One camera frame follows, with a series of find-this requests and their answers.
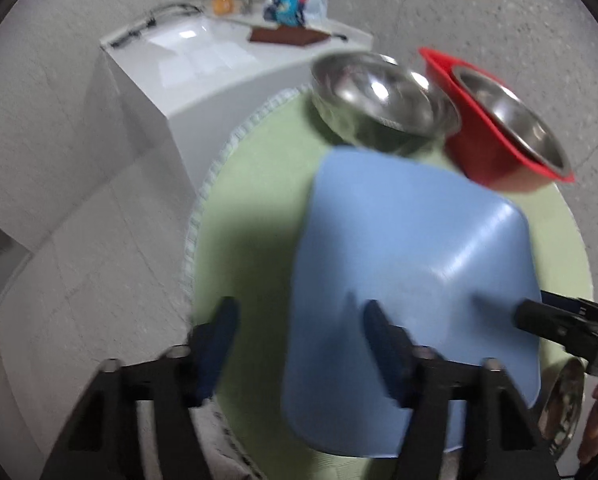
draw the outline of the red container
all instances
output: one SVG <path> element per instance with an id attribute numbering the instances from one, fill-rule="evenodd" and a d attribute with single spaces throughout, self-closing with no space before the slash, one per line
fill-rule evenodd
<path id="1" fill-rule="evenodd" d="M 452 76 L 455 65 L 468 66 L 503 81 L 464 60 L 431 48 L 420 48 L 426 60 L 426 75 L 439 85 L 461 114 L 461 130 L 445 141 L 445 149 L 463 173 L 474 182 L 497 191 L 528 192 L 553 181 L 574 182 L 574 174 L 559 176 L 525 155 L 490 120 L 479 104 Z"/>

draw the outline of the blue tray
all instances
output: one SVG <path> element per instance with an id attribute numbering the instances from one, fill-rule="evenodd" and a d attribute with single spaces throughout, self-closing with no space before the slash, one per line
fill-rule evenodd
<path id="1" fill-rule="evenodd" d="M 337 148 L 314 179 L 295 256 L 282 409 L 314 449 L 397 456 L 410 410 L 387 396 L 362 333 L 378 300 L 416 344 L 447 359 L 497 357 L 528 405 L 540 388 L 539 340 L 512 325 L 541 300 L 528 224 L 511 202 L 463 176 Z M 447 449 L 461 446 L 453 401 Z"/>

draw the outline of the gray floor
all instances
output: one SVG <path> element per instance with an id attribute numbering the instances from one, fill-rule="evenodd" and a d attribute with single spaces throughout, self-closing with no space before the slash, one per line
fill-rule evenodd
<path id="1" fill-rule="evenodd" d="M 179 288 L 194 193 L 172 142 L 98 189 L 44 243 L 0 305 L 0 349 L 34 439 L 49 453 L 98 363 L 181 343 Z"/>

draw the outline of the green table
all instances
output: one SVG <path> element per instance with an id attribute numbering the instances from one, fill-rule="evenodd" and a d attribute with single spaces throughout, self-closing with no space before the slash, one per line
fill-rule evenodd
<path id="1" fill-rule="evenodd" d="M 295 246 L 313 175 L 336 143 L 308 94 L 283 92 L 233 134 L 211 168 L 191 220 L 187 255 L 195 322 L 207 321 L 222 296 L 241 302 L 241 326 L 217 399 L 234 434 L 271 480 L 383 474 L 379 461 L 308 448 L 281 413 Z M 415 158 L 456 171 L 439 149 Z M 557 187 L 507 197 L 530 222 L 541 288 L 592 299 L 586 250 Z M 543 367 L 563 358 L 559 346 L 543 342 Z"/>

